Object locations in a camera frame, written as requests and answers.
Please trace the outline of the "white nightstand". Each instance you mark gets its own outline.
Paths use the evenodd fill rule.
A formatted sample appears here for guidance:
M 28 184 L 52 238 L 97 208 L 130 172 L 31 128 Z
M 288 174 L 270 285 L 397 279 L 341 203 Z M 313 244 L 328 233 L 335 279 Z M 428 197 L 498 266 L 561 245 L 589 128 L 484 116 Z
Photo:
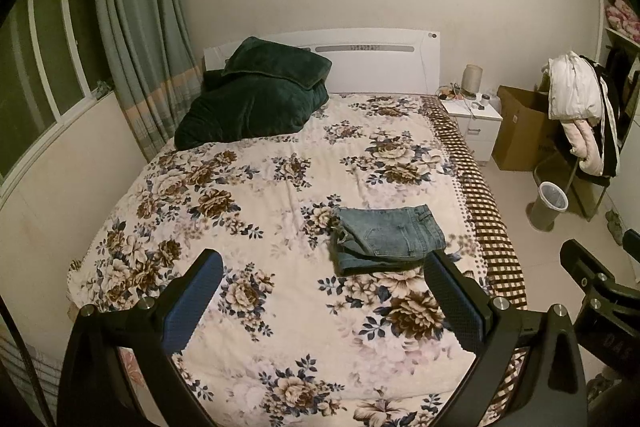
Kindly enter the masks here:
M 498 110 L 485 95 L 477 95 L 474 100 L 442 100 L 442 105 L 457 124 L 472 156 L 480 165 L 486 165 L 491 160 L 502 123 Z

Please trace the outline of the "white mesh waste bin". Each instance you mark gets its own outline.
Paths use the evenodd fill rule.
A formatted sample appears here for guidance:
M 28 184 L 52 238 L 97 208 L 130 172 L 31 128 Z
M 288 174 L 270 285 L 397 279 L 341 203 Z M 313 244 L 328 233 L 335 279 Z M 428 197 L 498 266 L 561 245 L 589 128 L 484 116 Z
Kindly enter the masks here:
M 555 219 L 568 208 L 568 197 L 561 187 L 550 181 L 538 185 L 536 199 L 526 208 L 529 224 L 538 231 L 549 231 Z

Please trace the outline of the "pink folded bedding on shelf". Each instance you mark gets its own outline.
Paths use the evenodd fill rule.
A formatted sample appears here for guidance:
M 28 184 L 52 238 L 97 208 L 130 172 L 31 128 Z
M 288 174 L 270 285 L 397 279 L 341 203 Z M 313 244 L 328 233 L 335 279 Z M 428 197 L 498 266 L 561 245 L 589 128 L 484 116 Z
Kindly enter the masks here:
M 634 41 L 639 40 L 639 17 L 626 0 L 615 0 L 605 7 L 608 24 Z

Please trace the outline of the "window with white frame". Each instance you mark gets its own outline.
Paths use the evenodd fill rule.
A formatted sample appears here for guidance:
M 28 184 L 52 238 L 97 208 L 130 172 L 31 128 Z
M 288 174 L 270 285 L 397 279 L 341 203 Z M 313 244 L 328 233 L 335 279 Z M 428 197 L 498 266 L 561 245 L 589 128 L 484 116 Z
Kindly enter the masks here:
M 1 199 L 111 91 L 94 0 L 16 0 L 1 25 Z

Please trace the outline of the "wooden chair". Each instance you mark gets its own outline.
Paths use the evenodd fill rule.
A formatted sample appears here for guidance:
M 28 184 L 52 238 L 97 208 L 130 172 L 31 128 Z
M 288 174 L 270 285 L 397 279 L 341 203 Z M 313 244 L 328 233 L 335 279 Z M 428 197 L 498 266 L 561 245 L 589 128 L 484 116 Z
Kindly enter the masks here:
M 564 191 L 573 195 L 582 217 L 590 222 L 597 216 L 612 179 L 608 176 L 584 173 L 577 159 L 567 160 L 559 153 L 551 155 L 549 160 L 559 168 L 568 170 Z

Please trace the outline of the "black garment white stripes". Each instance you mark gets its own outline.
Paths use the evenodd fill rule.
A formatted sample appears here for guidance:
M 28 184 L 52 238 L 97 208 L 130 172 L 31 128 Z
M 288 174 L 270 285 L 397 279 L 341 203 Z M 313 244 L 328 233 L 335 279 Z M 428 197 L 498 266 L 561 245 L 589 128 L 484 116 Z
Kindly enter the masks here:
M 616 79 L 605 67 L 582 55 L 591 66 L 598 80 L 601 101 L 603 103 L 603 117 L 596 132 L 597 144 L 602 158 L 602 173 L 605 178 L 615 178 L 620 171 L 620 137 L 618 123 L 620 122 L 620 89 Z

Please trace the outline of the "white wardrobe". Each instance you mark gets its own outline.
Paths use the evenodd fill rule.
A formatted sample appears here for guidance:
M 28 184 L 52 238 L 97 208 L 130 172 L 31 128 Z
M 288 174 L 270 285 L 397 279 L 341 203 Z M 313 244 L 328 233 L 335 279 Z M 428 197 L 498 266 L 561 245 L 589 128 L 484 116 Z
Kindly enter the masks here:
M 623 150 L 639 113 L 639 40 L 634 41 L 614 30 L 605 16 L 605 7 L 615 0 L 599 0 L 599 35 L 596 61 L 616 79 L 620 89 L 618 136 Z

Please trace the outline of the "folded dark blue jeans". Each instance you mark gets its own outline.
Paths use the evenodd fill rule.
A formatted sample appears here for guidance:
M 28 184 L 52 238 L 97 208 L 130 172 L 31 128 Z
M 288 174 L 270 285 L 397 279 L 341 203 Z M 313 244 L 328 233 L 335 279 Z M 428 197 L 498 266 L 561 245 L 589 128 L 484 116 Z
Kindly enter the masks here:
M 356 274 L 411 270 L 424 265 L 427 255 L 416 259 L 384 259 L 380 257 L 360 257 L 349 254 L 348 251 L 331 251 L 330 257 L 334 263 L 335 272 L 341 277 L 348 277 Z

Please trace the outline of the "floral bed blanket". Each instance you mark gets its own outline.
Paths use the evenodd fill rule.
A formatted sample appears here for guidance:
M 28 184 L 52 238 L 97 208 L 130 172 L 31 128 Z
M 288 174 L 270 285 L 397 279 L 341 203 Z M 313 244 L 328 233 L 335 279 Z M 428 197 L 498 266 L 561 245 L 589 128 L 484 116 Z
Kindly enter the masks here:
M 167 145 L 70 266 L 76 306 L 131 308 L 206 248 L 224 276 L 181 376 L 221 426 L 426 426 L 473 362 L 420 268 L 342 277 L 340 208 L 425 205 L 449 259 L 524 308 L 518 257 L 433 95 L 334 95 L 294 134 Z

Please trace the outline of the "ripped blue denim shorts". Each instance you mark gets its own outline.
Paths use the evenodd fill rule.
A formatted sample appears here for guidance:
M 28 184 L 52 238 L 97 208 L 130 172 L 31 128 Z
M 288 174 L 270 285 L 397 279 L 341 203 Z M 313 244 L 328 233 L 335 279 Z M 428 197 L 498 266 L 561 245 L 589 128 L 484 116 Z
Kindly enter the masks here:
M 335 245 L 347 259 L 412 263 L 443 251 L 445 234 L 427 205 L 395 209 L 338 208 Z

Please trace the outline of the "beige cylindrical lamp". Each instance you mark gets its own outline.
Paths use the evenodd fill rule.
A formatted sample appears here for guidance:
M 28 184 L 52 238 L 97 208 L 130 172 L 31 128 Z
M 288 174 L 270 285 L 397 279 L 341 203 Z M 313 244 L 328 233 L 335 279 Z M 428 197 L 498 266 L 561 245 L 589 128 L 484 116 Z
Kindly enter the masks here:
M 482 83 L 483 69 L 475 64 L 465 66 L 462 75 L 461 89 L 467 96 L 475 98 L 480 92 L 480 84 Z

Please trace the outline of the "white puffer jacket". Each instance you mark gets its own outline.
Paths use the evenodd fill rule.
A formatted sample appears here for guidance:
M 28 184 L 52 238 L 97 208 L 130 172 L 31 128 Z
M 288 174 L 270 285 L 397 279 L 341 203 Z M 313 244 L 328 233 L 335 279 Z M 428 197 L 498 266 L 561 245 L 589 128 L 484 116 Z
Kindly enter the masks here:
M 551 120 L 598 122 L 602 119 L 599 80 L 587 60 L 570 51 L 549 58 L 542 72 L 549 78 L 548 116 Z

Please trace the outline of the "pink jacket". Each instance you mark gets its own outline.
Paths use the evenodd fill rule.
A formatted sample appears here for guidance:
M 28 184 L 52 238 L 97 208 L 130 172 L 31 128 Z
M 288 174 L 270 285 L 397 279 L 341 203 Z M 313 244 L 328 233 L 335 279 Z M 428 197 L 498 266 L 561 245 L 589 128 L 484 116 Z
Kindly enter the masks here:
M 603 159 L 592 127 L 585 119 L 562 121 L 570 153 L 578 159 L 578 167 L 589 176 L 602 176 Z

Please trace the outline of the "white bed headboard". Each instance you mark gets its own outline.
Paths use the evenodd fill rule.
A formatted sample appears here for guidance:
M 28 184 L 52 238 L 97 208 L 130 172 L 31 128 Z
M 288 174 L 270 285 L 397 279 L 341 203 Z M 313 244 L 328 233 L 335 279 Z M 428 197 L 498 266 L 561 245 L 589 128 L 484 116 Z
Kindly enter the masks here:
M 434 94 L 440 85 L 440 33 L 399 28 L 335 28 L 268 35 L 332 62 L 331 93 Z

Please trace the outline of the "grey slipper pair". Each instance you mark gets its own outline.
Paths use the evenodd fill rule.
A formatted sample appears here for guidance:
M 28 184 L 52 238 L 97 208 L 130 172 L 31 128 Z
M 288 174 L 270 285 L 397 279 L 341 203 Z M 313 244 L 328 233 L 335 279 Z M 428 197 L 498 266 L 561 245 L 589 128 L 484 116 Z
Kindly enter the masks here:
M 615 243 L 622 246 L 624 240 L 624 229 L 622 221 L 620 221 L 620 215 L 615 210 L 610 209 L 605 213 L 605 219 L 608 231 L 611 233 Z

